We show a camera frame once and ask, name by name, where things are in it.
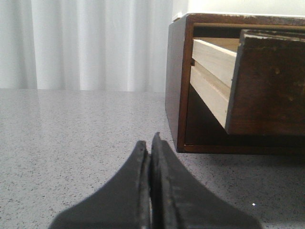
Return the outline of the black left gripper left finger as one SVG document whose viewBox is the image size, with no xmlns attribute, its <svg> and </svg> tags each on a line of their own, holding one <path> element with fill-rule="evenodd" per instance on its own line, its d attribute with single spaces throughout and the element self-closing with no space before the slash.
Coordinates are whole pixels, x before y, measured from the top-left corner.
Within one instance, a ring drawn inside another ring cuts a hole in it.
<svg viewBox="0 0 305 229">
<path fill-rule="evenodd" d="M 150 228 L 150 156 L 138 141 L 121 169 L 102 188 L 60 213 L 51 229 Z"/>
</svg>

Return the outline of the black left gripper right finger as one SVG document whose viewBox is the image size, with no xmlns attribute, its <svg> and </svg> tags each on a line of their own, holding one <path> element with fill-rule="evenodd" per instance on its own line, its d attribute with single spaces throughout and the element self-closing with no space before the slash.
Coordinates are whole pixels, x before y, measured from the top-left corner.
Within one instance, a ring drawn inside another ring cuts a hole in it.
<svg viewBox="0 0 305 229">
<path fill-rule="evenodd" d="M 261 228 L 194 178 L 159 133 L 152 141 L 151 200 L 154 229 Z"/>
</svg>

